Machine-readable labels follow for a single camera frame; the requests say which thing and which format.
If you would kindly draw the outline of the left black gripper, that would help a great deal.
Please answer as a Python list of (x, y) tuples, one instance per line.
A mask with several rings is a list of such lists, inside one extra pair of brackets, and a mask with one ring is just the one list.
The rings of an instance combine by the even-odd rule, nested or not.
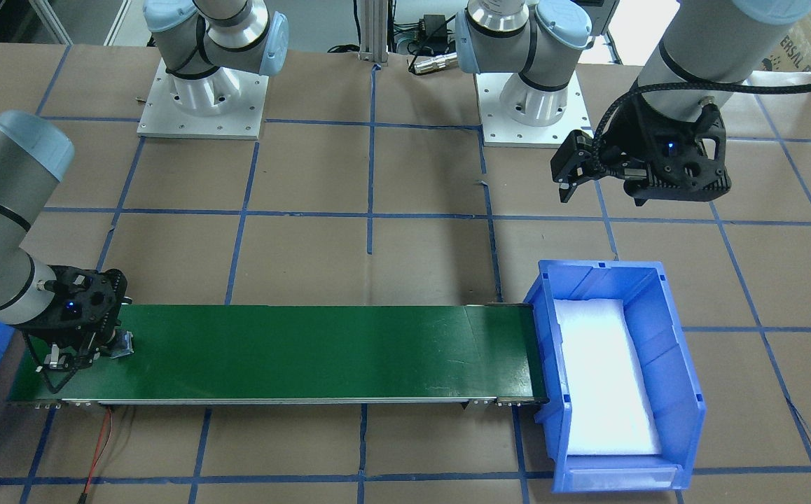
[[(726, 131), (709, 84), (634, 84), (605, 111), (594, 137), (573, 130), (550, 160), (559, 198), (568, 203), (579, 185), (614, 176), (641, 207), (652, 199), (710, 202), (728, 194)], [(690, 119), (668, 118), (643, 95), (704, 90)]]

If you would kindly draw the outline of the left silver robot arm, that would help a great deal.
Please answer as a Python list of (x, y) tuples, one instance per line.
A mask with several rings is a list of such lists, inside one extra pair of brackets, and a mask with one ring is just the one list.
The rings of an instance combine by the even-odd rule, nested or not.
[[(811, 1), (683, 1), (632, 87), (594, 134), (567, 134), (550, 160), (560, 201), (613, 176), (636, 205), (652, 199), (710, 202), (731, 189), (722, 106), (735, 93), (799, 95), (811, 83), (747, 85), (756, 64)], [(459, 66), (511, 73), (509, 114), (529, 123), (527, 95), (562, 99), (593, 22), (573, 1), (470, 1), (455, 16)]]

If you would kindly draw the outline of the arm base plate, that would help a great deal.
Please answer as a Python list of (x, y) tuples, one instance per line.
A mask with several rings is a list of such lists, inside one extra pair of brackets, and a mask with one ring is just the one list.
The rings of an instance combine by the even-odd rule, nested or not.
[(555, 148), (573, 130), (592, 130), (576, 74), (566, 88), (543, 92), (516, 73), (476, 74), (486, 146)]
[(157, 67), (137, 128), (141, 137), (257, 140), (269, 78), (220, 68), (185, 80)]

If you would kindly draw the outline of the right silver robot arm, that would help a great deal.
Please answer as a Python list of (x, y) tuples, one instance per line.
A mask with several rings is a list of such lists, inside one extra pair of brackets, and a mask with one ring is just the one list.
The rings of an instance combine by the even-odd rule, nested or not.
[[(162, 71), (139, 133), (248, 137), (261, 128), (268, 77), (284, 66), (289, 20), (263, 1), (146, 1), (147, 29)], [(21, 243), (73, 160), (60, 128), (25, 111), (0, 114), (0, 323), (21, 332), (41, 373), (71, 375), (96, 358), (132, 354), (118, 314), (130, 303), (116, 269), (99, 272), (37, 260)]]

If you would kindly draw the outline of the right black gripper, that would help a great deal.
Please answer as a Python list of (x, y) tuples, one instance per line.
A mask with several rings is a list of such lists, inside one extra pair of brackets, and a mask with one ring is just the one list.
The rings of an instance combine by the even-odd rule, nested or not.
[(123, 358), (134, 353), (132, 332), (118, 314), (127, 278), (118, 269), (103, 272), (53, 265), (55, 279), (43, 289), (54, 295), (41, 315), (22, 324), (22, 336), (36, 366), (50, 371), (88, 369), (98, 355)]

